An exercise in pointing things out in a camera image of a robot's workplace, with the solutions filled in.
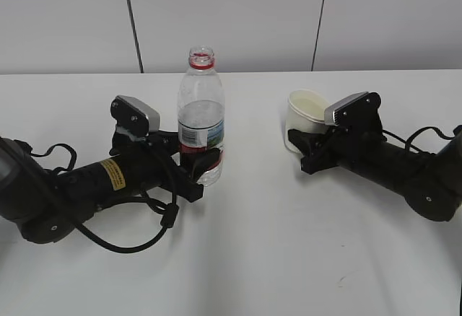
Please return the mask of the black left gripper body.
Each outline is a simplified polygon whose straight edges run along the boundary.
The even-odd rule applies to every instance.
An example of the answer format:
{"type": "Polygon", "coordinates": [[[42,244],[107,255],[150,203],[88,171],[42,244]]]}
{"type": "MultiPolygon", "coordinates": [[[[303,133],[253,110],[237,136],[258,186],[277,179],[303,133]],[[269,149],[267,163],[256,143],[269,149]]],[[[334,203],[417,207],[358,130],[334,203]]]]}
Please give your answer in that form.
{"type": "Polygon", "coordinates": [[[135,196],[142,191],[160,187],[195,202],[203,197],[204,187],[192,181],[188,173],[173,160],[178,146],[149,143],[147,136],[132,141],[128,136],[114,133],[111,159],[118,165],[125,187],[118,193],[135,196]]]}

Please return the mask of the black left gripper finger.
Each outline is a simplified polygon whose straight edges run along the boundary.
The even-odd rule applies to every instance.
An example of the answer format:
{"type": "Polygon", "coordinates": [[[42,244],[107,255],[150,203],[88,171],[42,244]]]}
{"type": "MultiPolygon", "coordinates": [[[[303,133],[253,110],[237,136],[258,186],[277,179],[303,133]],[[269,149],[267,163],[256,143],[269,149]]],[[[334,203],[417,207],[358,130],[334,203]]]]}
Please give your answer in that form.
{"type": "Polygon", "coordinates": [[[199,178],[209,170],[215,168],[220,161],[220,149],[213,148],[202,152],[180,154],[180,165],[188,173],[192,181],[199,178]]]}
{"type": "Polygon", "coordinates": [[[151,132],[147,136],[147,141],[152,144],[156,145],[163,145],[163,146],[178,146],[178,133],[177,132],[170,132],[170,131],[156,131],[151,132]]]}

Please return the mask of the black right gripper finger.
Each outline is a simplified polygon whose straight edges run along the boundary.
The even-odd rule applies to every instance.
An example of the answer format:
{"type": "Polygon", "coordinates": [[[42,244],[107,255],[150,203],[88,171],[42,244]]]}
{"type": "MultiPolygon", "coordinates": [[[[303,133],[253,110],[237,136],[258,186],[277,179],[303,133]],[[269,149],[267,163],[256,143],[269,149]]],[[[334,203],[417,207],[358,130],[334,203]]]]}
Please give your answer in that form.
{"type": "Polygon", "coordinates": [[[323,147],[324,133],[308,133],[289,129],[288,139],[305,157],[320,156],[325,152],[323,147]]]}

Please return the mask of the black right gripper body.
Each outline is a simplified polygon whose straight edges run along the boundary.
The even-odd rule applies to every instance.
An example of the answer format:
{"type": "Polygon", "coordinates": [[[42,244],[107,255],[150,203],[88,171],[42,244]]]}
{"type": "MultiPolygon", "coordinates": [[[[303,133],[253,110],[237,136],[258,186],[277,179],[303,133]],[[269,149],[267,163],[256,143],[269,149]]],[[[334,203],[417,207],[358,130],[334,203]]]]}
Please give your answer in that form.
{"type": "Polygon", "coordinates": [[[304,156],[301,170],[312,175],[337,167],[342,160],[354,162],[369,143],[382,141],[383,126],[378,114],[380,105],[380,95],[369,92],[363,107],[345,126],[327,126],[323,143],[325,152],[320,156],[304,156]]]}

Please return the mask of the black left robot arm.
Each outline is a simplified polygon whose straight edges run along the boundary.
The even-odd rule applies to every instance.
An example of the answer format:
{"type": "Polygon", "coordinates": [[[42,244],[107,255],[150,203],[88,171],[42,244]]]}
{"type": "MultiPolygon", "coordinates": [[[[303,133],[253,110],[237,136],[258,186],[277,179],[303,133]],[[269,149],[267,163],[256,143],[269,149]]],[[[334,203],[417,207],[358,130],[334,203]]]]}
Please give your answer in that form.
{"type": "Polygon", "coordinates": [[[58,242],[73,230],[106,250],[138,253],[157,244],[175,223],[178,198],[193,203],[203,197],[199,178],[221,156],[218,148],[192,154],[177,164],[178,133],[158,131],[144,138],[114,133],[110,156],[77,168],[76,151],[68,144],[67,167],[45,169],[39,154],[20,140],[1,139],[1,217],[16,224],[22,237],[35,244],[58,242]],[[143,203],[161,216],[160,230],[134,247],[110,244],[84,223],[97,212],[129,203],[143,203]]]}

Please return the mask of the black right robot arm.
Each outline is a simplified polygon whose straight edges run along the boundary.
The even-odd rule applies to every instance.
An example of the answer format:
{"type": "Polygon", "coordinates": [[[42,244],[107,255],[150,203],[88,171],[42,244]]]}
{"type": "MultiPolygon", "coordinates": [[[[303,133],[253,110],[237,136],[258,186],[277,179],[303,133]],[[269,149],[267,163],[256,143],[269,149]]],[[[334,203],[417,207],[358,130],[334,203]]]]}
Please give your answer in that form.
{"type": "Polygon", "coordinates": [[[445,135],[431,127],[447,144],[438,152],[418,149],[415,131],[403,146],[387,141],[378,109],[380,95],[360,92],[329,106],[323,133],[291,128],[287,138],[302,154],[301,170],[309,175],[342,167],[402,196],[420,216],[450,221],[461,207],[461,127],[445,135]]]}

